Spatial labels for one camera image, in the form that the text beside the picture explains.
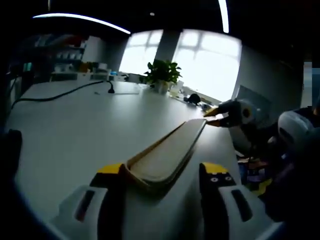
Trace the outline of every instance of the potted plant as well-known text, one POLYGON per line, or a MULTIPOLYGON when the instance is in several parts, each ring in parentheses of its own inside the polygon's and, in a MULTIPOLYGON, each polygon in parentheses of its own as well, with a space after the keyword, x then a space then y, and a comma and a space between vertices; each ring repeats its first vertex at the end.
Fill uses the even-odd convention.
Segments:
POLYGON ((145 80, 160 94, 166 94, 168 89, 177 83, 181 70, 176 62, 155 59, 153 64, 148 63, 145 80))

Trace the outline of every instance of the bright window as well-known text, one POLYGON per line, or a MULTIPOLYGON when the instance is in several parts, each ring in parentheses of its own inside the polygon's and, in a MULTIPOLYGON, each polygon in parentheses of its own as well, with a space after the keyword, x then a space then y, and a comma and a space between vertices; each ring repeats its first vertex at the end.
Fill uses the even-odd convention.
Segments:
POLYGON ((144 31, 132 34, 125 47, 120 72, 143 74, 148 62, 153 63, 163 30, 144 31))
POLYGON ((173 61, 186 87, 219 101, 232 97, 239 71, 241 41, 219 33, 184 30, 173 61))

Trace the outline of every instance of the white desk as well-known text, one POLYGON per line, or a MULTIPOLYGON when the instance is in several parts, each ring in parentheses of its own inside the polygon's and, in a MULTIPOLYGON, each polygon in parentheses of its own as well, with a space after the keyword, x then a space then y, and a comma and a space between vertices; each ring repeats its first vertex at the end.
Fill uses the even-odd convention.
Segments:
MULTIPOLYGON (((23 97, 52 97, 78 86, 77 81, 39 83, 23 97)), ((147 90, 112 95, 106 93, 109 87, 101 83, 53 101, 19 102, 9 116, 6 127, 20 130, 23 138, 15 182, 45 221, 77 187, 88 185, 99 168, 125 162, 182 122, 202 117, 199 108, 166 96, 147 90)), ((116 92, 132 87, 136 84, 114 83, 116 92)), ((201 221, 200 162, 221 164, 240 182, 229 131, 207 125, 193 157, 164 197, 150 199, 128 189, 123 239, 172 239, 179 231, 190 237, 201 221)))

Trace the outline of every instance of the ceiling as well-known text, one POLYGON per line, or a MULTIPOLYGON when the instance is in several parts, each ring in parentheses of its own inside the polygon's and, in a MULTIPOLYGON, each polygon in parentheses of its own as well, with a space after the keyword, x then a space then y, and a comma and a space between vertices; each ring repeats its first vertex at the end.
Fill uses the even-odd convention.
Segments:
MULTIPOLYGON (((310 0, 226 2, 229 34, 241 39, 244 45, 291 66, 302 64, 306 55, 310 54, 307 41, 311 28, 308 24, 311 18, 310 0)), ((33 5, 37 7, 26 14, 48 12, 47 1, 36 0, 33 5)), ((50 12, 94 17, 132 33, 154 29, 199 29, 223 33, 218 0, 90 0, 85 3, 78 0, 51 0, 50 12)))

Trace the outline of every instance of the led light strip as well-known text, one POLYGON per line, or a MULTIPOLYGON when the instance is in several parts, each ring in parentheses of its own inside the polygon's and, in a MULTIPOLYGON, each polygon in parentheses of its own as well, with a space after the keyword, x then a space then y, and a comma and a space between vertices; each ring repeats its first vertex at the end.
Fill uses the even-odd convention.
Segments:
POLYGON ((125 29, 123 29, 123 28, 121 28, 119 26, 113 25, 113 24, 111 24, 109 22, 98 20, 98 19, 95 19, 93 17, 82 16, 82 15, 77 15, 77 14, 47 13, 47 14, 41 14, 41 15, 34 16, 33 18, 36 19, 36 18, 51 18, 51 17, 67 17, 67 18, 76 18, 76 19, 88 20, 88 21, 92 21, 92 22, 95 22, 95 23, 98 23, 98 24, 103 24, 103 25, 109 26, 111 28, 117 29, 117 30, 119 30, 121 32, 124 32, 126 34, 131 34, 131 32, 129 32, 128 30, 125 30, 125 29))
POLYGON ((223 31, 229 33, 229 20, 228 20, 228 10, 226 0, 218 0, 220 5, 220 12, 222 17, 222 27, 223 31))

